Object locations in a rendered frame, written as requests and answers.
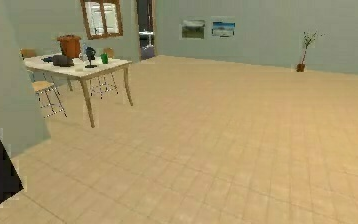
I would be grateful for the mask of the dark landscape framed picture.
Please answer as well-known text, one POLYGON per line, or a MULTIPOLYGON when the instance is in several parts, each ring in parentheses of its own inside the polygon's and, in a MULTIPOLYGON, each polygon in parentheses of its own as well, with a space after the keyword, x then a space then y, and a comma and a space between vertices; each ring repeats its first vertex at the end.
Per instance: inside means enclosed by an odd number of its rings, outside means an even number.
POLYGON ((182 37, 192 39, 203 39, 205 30, 204 20, 183 20, 182 37))

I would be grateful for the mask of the blue landscape framed picture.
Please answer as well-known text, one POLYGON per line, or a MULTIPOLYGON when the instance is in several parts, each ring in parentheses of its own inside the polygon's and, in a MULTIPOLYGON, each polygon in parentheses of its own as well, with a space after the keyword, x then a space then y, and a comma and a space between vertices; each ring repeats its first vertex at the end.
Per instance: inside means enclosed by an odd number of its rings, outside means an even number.
POLYGON ((235 34, 235 24, 232 22, 213 22, 211 33, 217 37, 231 37, 235 34))

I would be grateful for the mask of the white wooden-legged table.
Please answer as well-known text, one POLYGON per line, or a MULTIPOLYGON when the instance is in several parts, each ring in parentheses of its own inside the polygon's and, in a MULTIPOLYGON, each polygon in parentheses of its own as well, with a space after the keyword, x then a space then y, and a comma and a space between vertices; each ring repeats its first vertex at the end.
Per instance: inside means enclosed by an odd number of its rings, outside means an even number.
POLYGON ((44 62, 43 58, 45 58, 45 55, 25 58, 24 64, 29 70, 32 71, 50 73, 51 75, 63 77, 68 80, 77 80, 82 88, 83 97, 85 100, 90 125, 92 128, 95 127, 95 121, 92 111, 89 88, 87 85, 88 80, 122 70, 127 98, 129 104, 133 105, 131 89, 129 86, 129 68, 132 64, 131 61, 110 58, 107 64, 103 64, 100 59, 96 59, 93 62, 95 68, 86 68, 88 62, 82 61, 78 58, 75 58, 73 60, 74 65, 71 67, 54 66, 52 63, 44 62))

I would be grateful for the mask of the black small statue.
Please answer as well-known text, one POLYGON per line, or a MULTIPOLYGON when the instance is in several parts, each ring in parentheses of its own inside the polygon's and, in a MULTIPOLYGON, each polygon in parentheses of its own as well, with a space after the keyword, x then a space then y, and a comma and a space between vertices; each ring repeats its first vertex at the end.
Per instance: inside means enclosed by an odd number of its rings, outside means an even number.
POLYGON ((89 61, 89 64, 86 65, 86 68, 95 68, 95 65, 92 64, 92 61, 95 59, 96 51, 92 47, 87 47, 85 49, 85 54, 89 61))

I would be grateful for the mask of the brown-framed window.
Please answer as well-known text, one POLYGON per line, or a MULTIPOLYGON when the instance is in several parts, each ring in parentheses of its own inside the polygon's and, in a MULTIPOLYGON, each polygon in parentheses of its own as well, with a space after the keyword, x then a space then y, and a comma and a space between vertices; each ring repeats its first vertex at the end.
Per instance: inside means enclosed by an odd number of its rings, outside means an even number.
POLYGON ((89 40, 123 35, 120 0, 80 0, 89 40))

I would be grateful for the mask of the orange-brown pot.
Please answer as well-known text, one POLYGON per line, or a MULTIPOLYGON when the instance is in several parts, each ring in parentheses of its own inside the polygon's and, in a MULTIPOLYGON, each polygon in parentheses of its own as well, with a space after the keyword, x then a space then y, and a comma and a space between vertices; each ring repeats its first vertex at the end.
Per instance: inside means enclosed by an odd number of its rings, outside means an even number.
POLYGON ((81 38, 76 35, 64 35, 57 38, 62 54, 68 58, 79 57, 81 53, 80 40, 81 38))

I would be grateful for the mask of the dark grey flat object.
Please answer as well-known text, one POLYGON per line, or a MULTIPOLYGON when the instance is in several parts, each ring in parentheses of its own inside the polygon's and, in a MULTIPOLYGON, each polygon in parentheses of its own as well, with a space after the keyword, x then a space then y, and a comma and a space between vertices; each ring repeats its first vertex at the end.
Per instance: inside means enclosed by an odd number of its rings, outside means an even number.
POLYGON ((52 62, 54 66, 59 67, 71 67, 74 65, 73 60, 65 55, 54 55, 52 62))

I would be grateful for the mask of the thin plant in brown pot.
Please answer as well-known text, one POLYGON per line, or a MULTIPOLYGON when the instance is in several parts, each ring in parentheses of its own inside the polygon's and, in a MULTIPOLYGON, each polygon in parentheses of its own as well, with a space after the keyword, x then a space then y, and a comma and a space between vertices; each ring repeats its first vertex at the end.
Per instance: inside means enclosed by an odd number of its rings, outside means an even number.
POLYGON ((302 51, 302 55, 301 55, 301 60, 296 65, 296 71, 297 72, 304 72, 305 71, 305 68, 306 68, 305 62, 306 62, 306 56, 307 56, 308 48, 320 36, 321 36, 321 34, 318 31, 315 31, 314 33, 308 33, 308 32, 303 33, 303 51, 302 51))

